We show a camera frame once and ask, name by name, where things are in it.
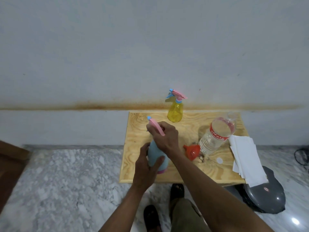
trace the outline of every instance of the white wall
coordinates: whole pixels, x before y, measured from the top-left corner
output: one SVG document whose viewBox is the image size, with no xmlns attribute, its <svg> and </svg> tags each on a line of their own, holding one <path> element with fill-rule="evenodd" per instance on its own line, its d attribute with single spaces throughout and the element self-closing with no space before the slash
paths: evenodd
<svg viewBox="0 0 309 232">
<path fill-rule="evenodd" d="M 309 0 L 0 0 L 0 108 L 309 105 Z"/>
<path fill-rule="evenodd" d="M 128 111 L 0 111 L 0 140 L 17 146 L 123 145 Z M 308 145 L 309 109 L 242 112 L 257 145 Z"/>
</svg>

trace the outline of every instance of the person's right hand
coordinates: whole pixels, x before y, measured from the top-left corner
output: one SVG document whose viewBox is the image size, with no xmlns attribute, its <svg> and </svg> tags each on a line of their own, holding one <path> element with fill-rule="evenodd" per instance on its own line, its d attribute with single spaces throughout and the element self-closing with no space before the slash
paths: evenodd
<svg viewBox="0 0 309 232">
<path fill-rule="evenodd" d="M 163 151 L 168 157 L 173 153 L 180 153 L 178 146 L 178 131 L 177 129 L 165 121 L 158 122 L 163 129 L 165 136 L 162 136 L 159 131 L 150 124 L 147 124 L 147 130 L 153 136 L 157 147 Z"/>
</svg>

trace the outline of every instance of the wooden table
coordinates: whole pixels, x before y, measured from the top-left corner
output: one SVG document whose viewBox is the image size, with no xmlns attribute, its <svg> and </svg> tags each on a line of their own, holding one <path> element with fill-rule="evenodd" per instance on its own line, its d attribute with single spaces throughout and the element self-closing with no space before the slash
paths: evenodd
<svg viewBox="0 0 309 232">
<path fill-rule="evenodd" d="M 133 181 L 135 162 L 139 156 L 140 148 L 143 144 L 152 140 L 151 134 L 146 129 L 146 124 L 148 124 L 147 116 L 151 116 L 158 122 L 166 121 L 176 127 L 179 131 L 179 147 L 184 155 L 183 145 L 198 143 L 209 128 L 211 121 L 219 114 L 221 112 L 184 112 L 182 120 L 178 123 L 173 123 L 168 120 L 167 112 L 130 112 L 119 182 L 131 183 Z M 249 136 L 239 113 L 234 135 Z M 222 164 L 217 162 L 218 157 L 222 158 Z M 204 162 L 201 162 L 199 158 L 193 161 L 199 169 L 223 186 L 245 183 L 245 180 L 238 173 L 232 171 L 233 162 L 234 156 L 228 141 L 213 154 L 206 156 Z M 157 175 L 155 182 L 182 183 L 183 181 L 176 167 L 170 161 L 167 171 Z"/>
</svg>

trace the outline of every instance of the stack of paper napkins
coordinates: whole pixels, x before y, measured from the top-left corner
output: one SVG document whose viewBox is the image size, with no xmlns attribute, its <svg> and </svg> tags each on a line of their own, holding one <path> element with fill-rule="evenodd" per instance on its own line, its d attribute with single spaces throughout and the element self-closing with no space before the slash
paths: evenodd
<svg viewBox="0 0 309 232">
<path fill-rule="evenodd" d="M 231 135 L 229 141 L 235 157 L 233 171 L 244 178 L 250 187 L 267 183 L 268 179 L 257 155 L 253 139 Z"/>
</svg>

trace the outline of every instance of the person's left arm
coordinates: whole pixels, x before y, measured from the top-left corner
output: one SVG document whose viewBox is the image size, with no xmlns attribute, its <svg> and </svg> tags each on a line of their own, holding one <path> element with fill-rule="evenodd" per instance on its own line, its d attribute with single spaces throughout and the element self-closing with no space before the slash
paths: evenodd
<svg viewBox="0 0 309 232">
<path fill-rule="evenodd" d="M 149 167 L 146 158 L 149 144 L 146 143 L 141 147 L 140 155 L 135 163 L 135 174 L 131 188 L 99 232 L 129 232 L 131 230 L 141 197 L 154 183 L 157 171 L 164 161 L 164 156 L 162 156 L 157 159 L 153 167 Z"/>
</svg>

